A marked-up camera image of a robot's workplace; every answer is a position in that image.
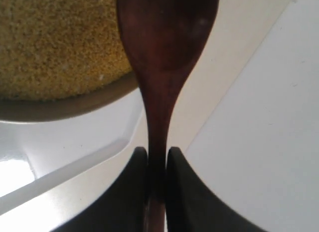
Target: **spoon bowl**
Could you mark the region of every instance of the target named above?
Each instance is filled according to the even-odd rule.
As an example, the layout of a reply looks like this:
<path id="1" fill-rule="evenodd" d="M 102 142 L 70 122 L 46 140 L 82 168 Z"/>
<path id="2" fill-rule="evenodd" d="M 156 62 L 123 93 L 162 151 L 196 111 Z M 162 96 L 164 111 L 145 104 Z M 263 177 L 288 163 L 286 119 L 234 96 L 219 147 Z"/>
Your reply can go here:
<path id="1" fill-rule="evenodd" d="M 219 0 L 117 0 L 120 37 L 149 132 L 146 231 L 163 231 L 166 141 L 177 97 L 198 61 Z"/>

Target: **wooden spoon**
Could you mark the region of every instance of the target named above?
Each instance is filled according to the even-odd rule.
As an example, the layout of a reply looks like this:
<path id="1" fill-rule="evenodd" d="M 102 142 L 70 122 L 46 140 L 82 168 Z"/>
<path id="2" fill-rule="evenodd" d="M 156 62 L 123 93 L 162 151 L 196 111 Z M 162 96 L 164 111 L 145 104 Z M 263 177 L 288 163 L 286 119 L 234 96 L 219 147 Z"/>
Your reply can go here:
<path id="1" fill-rule="evenodd" d="M 206 44 L 218 1 L 117 0 L 121 40 L 139 83 L 148 122 L 148 232 L 163 231 L 169 121 Z"/>

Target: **dark brown wooden spoon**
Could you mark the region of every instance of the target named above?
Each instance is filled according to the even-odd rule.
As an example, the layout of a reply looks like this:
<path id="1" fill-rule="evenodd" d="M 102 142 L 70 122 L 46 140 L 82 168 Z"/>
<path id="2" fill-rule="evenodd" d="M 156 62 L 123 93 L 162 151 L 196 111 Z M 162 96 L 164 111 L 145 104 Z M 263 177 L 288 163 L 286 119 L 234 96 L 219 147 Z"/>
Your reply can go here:
<path id="1" fill-rule="evenodd" d="M 206 44 L 218 1 L 117 0 L 121 40 L 136 74 L 148 121 L 148 232 L 163 231 L 169 122 L 179 92 Z"/>

